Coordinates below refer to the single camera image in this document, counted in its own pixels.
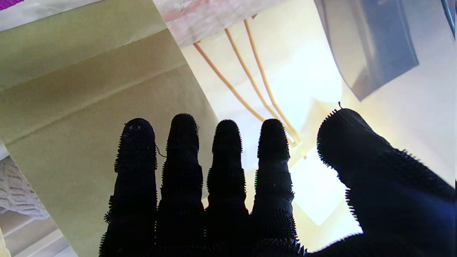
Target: wire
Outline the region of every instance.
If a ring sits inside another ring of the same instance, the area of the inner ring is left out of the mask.
[[[221,74],[221,72],[216,68],[216,66],[213,64],[213,62],[209,59],[209,57],[206,55],[206,53],[203,51],[203,49],[198,45],[198,43],[193,44],[195,49],[200,53],[200,55],[205,59],[205,61],[208,63],[208,65],[211,67],[211,69],[216,73],[216,75],[222,80],[222,82],[230,89],[230,91],[235,95],[235,97],[240,101],[243,106],[248,109],[250,113],[252,113],[257,119],[260,120],[260,122],[264,122],[265,119],[257,113],[244,99],[243,97],[236,91],[236,89],[230,84],[230,82]],[[293,147],[295,146],[295,142],[292,142],[289,138],[287,138],[287,141],[289,144]]]
[[[266,91],[270,98],[270,101],[273,104],[274,108],[278,111],[281,118],[284,120],[285,125],[292,130],[293,136],[298,139],[298,142],[301,142],[300,136],[298,135],[297,131],[293,128],[293,126],[290,124],[289,120],[287,120],[286,116],[279,108],[278,104],[275,101],[273,93],[271,92],[270,85],[268,84],[268,80],[266,79],[265,71],[263,70],[262,63],[260,62],[259,55],[257,54],[257,49],[255,48],[255,43],[254,43],[254,39],[252,38],[251,29],[249,27],[248,20],[244,20],[244,26],[246,27],[246,31],[247,31],[248,37],[249,37],[249,42],[252,47],[252,52],[254,53],[255,61],[257,62],[257,65],[259,66],[260,74],[262,75],[262,80],[263,80],[263,83],[265,84],[265,88],[266,88]]]
[[[265,106],[265,108],[273,115],[273,117],[275,119],[281,120],[281,118],[279,118],[279,116],[276,114],[276,112],[274,112],[273,109],[270,106],[268,106],[267,102],[265,101],[265,98],[263,97],[262,93],[260,92],[259,87],[257,87],[257,84],[254,81],[254,78],[252,77],[251,73],[248,70],[248,67],[246,66],[246,63],[244,63],[243,58],[241,57],[241,55],[240,55],[240,53],[238,51],[238,48],[236,47],[236,44],[235,44],[235,42],[234,42],[234,40],[232,38],[232,35],[230,34],[230,30],[228,28],[225,29],[225,33],[227,34],[228,40],[230,41],[230,44],[232,45],[232,48],[235,51],[235,54],[236,54],[236,57],[239,60],[239,63],[243,67],[244,72],[246,73],[246,75],[249,78],[249,81],[251,81],[251,84],[252,84],[252,86],[253,86],[253,88],[255,90],[255,93],[260,98],[260,101],[262,102],[263,106]],[[295,142],[297,142],[297,138],[294,138],[294,134],[289,129],[289,127],[288,126],[284,126],[284,129],[287,131],[287,133],[289,133],[292,136],[293,140]]]

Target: purple fabric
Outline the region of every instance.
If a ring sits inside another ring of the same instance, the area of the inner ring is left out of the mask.
[[[6,8],[9,8],[17,3],[20,3],[24,0],[0,0],[0,11]]]

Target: black glove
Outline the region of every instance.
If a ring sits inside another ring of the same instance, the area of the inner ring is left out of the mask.
[[[289,151],[278,120],[262,125],[253,211],[244,205],[241,138],[235,122],[216,128],[204,211],[197,125],[179,114],[171,123],[156,208],[154,132],[128,122],[100,256],[451,256],[455,251],[454,189],[404,152],[393,149],[354,111],[342,109],[319,130],[318,150],[351,190],[364,234],[319,252],[297,243]]]

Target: white knit fabric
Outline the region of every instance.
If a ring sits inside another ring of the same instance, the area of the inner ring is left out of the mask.
[[[7,210],[38,220],[49,217],[11,156],[0,161],[0,214]]]

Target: cardboard sheet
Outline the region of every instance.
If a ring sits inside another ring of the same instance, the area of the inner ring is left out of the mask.
[[[0,140],[81,257],[106,231],[125,122],[149,120],[165,150],[173,116],[188,112],[211,165],[216,117],[152,1],[105,0],[0,32],[0,78]]]

